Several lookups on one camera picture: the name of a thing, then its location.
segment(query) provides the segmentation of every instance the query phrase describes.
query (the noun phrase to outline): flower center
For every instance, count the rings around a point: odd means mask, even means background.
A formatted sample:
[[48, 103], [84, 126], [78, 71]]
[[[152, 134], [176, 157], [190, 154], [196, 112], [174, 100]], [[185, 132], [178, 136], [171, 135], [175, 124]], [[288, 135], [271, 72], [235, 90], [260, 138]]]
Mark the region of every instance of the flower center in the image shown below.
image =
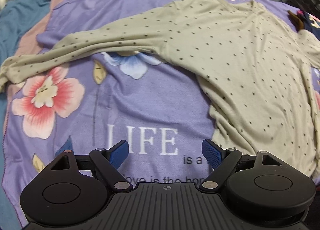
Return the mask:
[[58, 87], [53, 85], [52, 76], [46, 78], [41, 87], [36, 90], [36, 95], [31, 99], [31, 103], [36, 108], [42, 106], [53, 107], [53, 97], [57, 95]]

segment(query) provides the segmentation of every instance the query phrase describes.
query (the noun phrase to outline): crosshair symbol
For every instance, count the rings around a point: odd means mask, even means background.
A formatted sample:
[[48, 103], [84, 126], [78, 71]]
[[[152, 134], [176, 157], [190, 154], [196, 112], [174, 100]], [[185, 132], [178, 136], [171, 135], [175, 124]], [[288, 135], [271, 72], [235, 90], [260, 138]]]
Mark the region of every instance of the crosshair symbol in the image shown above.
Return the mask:
[[168, 190], [171, 189], [171, 187], [167, 185], [167, 186], [164, 186], [163, 189], [166, 190], [166, 191], [168, 191]]

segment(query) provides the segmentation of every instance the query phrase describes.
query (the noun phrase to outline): yellow leaf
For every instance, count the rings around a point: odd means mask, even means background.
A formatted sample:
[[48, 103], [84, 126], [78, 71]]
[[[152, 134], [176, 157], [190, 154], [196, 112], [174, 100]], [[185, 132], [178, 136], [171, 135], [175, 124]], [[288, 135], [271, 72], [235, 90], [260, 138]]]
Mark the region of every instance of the yellow leaf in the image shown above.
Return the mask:
[[93, 79], [100, 85], [107, 76], [105, 67], [97, 60], [94, 60]]
[[35, 167], [36, 171], [38, 171], [38, 173], [40, 173], [45, 168], [45, 164], [41, 161], [37, 154], [33, 155], [32, 164]]

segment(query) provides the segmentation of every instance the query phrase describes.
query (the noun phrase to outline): blue leaf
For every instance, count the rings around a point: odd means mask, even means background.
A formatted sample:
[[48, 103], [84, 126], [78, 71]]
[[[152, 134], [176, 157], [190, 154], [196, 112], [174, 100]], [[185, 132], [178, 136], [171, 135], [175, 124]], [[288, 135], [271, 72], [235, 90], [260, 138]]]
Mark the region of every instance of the blue leaf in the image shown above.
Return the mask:
[[57, 150], [54, 157], [57, 157], [60, 153], [62, 153], [65, 150], [72, 150], [73, 151], [72, 140], [71, 140], [70, 136], [69, 136], [68, 140], [66, 141], [66, 143], [64, 145], [62, 145], [62, 147], [59, 150]]

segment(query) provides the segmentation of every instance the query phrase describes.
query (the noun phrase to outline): blue flower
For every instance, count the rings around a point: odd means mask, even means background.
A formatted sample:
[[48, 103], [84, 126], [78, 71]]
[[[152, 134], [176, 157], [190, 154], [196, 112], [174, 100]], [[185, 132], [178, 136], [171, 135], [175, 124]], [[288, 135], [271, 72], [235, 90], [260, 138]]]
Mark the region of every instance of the blue flower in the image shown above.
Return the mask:
[[134, 79], [140, 79], [148, 71], [148, 64], [157, 66], [162, 62], [153, 56], [138, 52], [135, 55], [123, 57], [116, 52], [101, 52], [105, 61], [112, 66], [120, 66], [120, 70]]

